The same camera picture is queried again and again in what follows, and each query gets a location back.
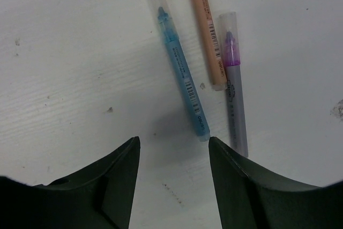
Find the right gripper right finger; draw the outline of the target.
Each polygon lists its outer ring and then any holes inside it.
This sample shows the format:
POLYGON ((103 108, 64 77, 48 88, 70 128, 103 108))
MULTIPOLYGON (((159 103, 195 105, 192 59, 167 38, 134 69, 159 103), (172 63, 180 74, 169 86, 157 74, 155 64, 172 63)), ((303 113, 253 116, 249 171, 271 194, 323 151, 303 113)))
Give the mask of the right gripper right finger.
POLYGON ((342 182, 316 187, 208 143, 222 228, 342 228, 342 182))

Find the light blue pen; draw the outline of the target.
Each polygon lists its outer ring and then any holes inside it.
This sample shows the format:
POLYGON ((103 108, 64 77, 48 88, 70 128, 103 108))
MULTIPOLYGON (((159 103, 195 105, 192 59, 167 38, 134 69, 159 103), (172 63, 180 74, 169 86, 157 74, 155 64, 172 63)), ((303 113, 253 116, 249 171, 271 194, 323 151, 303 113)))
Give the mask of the light blue pen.
POLYGON ((208 126, 195 83, 185 58, 180 39, 166 0, 149 0, 154 20, 160 31, 171 67, 173 68, 185 108, 201 142, 210 138, 208 126))

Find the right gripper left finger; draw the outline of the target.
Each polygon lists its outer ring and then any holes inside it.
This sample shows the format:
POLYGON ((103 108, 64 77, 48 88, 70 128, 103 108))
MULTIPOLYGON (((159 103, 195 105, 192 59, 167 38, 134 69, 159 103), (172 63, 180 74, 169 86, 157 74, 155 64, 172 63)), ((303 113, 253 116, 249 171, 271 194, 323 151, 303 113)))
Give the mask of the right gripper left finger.
POLYGON ((1 228, 128 228, 140 139, 48 185, 1 176, 1 228))

